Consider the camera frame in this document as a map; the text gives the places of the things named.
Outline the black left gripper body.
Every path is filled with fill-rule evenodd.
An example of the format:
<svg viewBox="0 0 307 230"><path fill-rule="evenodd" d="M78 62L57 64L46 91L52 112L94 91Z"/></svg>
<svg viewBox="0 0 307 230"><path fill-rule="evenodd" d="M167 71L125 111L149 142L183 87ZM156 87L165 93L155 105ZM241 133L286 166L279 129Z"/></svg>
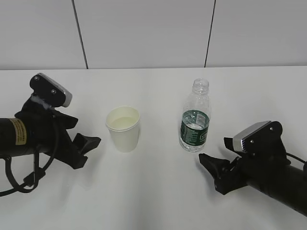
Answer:
<svg viewBox="0 0 307 230"><path fill-rule="evenodd" d="M15 114L27 129L27 143L49 156L55 150L55 159L71 166L73 169L82 168L87 157L82 156L73 144L67 130L54 129L55 108L46 103L39 103L29 98L21 111Z"/></svg>

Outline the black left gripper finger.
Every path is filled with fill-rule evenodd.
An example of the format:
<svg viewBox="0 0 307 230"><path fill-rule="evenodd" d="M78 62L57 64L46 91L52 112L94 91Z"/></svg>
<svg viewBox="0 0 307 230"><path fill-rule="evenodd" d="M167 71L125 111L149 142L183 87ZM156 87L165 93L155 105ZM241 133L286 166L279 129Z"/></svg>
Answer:
<svg viewBox="0 0 307 230"><path fill-rule="evenodd" d="M89 151L97 148L100 142L101 138L99 137L88 137L80 133L77 133L73 140L73 144L81 155L85 155Z"/></svg>
<svg viewBox="0 0 307 230"><path fill-rule="evenodd" d="M78 118L54 111L54 129L57 131L75 128Z"/></svg>

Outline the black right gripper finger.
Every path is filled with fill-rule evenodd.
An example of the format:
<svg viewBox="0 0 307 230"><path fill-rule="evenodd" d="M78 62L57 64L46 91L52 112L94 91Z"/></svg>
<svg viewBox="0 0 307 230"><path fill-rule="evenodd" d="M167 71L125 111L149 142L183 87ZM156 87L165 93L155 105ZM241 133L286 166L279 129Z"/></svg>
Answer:
<svg viewBox="0 0 307 230"><path fill-rule="evenodd" d="M233 179L229 160L214 158L205 153L199 154L199 160L215 181Z"/></svg>
<svg viewBox="0 0 307 230"><path fill-rule="evenodd" d="M228 150L234 152L235 154L241 157L241 153L238 151L235 151L234 149L233 138L224 137L224 145Z"/></svg>

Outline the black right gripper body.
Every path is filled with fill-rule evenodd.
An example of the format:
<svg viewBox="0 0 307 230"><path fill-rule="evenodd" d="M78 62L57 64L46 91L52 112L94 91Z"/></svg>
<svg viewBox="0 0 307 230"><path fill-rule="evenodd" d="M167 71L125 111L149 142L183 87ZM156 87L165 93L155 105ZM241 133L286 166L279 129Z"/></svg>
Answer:
<svg viewBox="0 0 307 230"><path fill-rule="evenodd" d="M266 193L266 161L261 158L237 157L233 161L214 158L215 190L226 195L247 185Z"/></svg>

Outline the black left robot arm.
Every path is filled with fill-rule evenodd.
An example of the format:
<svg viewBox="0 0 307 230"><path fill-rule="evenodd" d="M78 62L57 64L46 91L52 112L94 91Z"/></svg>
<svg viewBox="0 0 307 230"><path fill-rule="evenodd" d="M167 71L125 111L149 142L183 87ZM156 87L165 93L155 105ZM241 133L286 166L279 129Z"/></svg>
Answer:
<svg viewBox="0 0 307 230"><path fill-rule="evenodd" d="M27 100L13 118L1 118L0 154L17 157L38 150L73 169L82 168L87 161L85 154L97 148L101 138L78 133L71 139L67 131L77 122L76 117Z"/></svg>

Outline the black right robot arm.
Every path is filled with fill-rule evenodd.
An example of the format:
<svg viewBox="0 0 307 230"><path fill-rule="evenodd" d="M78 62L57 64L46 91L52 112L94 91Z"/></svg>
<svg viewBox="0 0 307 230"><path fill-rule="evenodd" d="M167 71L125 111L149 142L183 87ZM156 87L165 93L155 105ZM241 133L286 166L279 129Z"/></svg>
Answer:
<svg viewBox="0 0 307 230"><path fill-rule="evenodd" d="M251 186L261 193L307 214L307 175L287 159L281 139L252 144L233 161L199 154L200 164L214 179L215 190L226 195Z"/></svg>

